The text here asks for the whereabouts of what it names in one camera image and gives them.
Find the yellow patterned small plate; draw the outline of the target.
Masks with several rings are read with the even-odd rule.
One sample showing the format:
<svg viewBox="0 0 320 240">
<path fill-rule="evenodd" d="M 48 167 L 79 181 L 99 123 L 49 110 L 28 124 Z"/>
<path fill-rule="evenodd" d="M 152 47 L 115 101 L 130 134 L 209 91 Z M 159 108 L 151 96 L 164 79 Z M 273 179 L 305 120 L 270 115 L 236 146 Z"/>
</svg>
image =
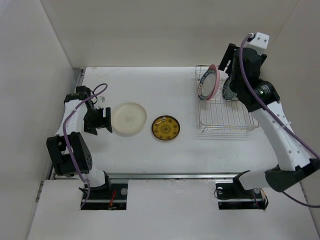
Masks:
<svg viewBox="0 0 320 240">
<path fill-rule="evenodd" d="M 160 141 L 172 141 L 180 133 L 181 126 L 176 118 L 170 115 L 157 117 L 152 125 L 151 132 Z"/>
</svg>

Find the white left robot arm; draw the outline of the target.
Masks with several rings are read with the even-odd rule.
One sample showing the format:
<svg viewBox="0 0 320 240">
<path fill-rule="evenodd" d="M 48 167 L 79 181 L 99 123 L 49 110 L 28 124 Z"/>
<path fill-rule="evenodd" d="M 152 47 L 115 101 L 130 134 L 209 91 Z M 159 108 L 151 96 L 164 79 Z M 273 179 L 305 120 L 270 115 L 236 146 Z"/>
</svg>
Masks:
<svg viewBox="0 0 320 240">
<path fill-rule="evenodd" d="M 197 129 L 196 81 L 191 67 L 88 68 L 67 95 L 65 114 L 47 139 L 55 172 L 89 179 L 100 198 L 112 186 L 104 174 L 231 174 L 232 139 Z"/>
</svg>

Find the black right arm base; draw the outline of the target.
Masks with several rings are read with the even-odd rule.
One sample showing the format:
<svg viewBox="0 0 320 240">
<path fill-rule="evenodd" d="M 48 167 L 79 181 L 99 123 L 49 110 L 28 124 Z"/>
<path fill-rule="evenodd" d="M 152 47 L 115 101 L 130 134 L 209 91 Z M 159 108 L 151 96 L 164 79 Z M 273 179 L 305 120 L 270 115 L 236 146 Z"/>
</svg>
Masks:
<svg viewBox="0 0 320 240">
<path fill-rule="evenodd" d="M 219 210 L 266 210 L 269 200 L 260 188 L 245 190 L 230 182 L 215 184 Z"/>
</svg>

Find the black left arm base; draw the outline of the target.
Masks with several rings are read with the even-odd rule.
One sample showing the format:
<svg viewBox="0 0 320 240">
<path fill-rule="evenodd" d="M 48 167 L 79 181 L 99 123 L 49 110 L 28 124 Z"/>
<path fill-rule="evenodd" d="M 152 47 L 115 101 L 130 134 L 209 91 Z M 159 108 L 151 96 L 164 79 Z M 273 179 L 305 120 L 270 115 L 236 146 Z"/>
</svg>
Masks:
<svg viewBox="0 0 320 240">
<path fill-rule="evenodd" d="M 104 184 L 91 189 L 88 200 L 87 188 L 80 188 L 83 193 L 80 203 L 81 210 L 122 211 L 127 209 L 128 183 L 116 182 Z"/>
</svg>

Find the cream white plate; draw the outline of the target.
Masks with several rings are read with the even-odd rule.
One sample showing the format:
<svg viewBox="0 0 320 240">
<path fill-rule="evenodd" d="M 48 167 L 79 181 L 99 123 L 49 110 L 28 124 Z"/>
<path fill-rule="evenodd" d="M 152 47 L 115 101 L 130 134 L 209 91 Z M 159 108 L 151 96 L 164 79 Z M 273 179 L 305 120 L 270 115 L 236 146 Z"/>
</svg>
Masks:
<svg viewBox="0 0 320 240">
<path fill-rule="evenodd" d="M 134 136 L 144 128 L 147 117 L 142 105 L 136 102 L 122 103 L 111 110 L 111 126 L 119 136 Z"/>
</svg>

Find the pink plate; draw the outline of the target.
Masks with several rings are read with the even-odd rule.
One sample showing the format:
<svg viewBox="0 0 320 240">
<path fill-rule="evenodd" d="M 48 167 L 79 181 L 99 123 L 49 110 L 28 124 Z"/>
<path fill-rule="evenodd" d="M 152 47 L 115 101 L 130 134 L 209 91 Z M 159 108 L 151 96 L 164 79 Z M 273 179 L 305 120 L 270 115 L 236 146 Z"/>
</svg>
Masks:
<svg viewBox="0 0 320 240">
<path fill-rule="evenodd" d="M 211 64 L 199 81 L 197 88 L 198 99 L 201 101 L 211 100 L 218 91 L 220 79 L 220 71 L 216 65 Z"/>
</svg>

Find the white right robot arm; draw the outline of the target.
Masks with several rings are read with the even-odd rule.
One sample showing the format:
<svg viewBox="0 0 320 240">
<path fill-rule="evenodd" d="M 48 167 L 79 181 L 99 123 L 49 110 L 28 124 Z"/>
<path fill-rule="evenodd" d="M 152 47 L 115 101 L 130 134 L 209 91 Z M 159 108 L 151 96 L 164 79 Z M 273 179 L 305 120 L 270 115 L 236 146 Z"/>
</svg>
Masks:
<svg viewBox="0 0 320 240">
<path fill-rule="evenodd" d="M 234 177 L 231 190 L 237 197 L 265 187 L 284 192 L 320 169 L 320 158 L 311 157 L 291 135 L 293 131 L 275 87 L 260 78 L 260 68 L 266 58 L 266 54 L 259 55 L 252 48 L 240 49 L 231 43 L 219 66 L 229 77 L 228 88 L 260 124 L 278 161 L 274 168 L 248 170 Z"/>
</svg>

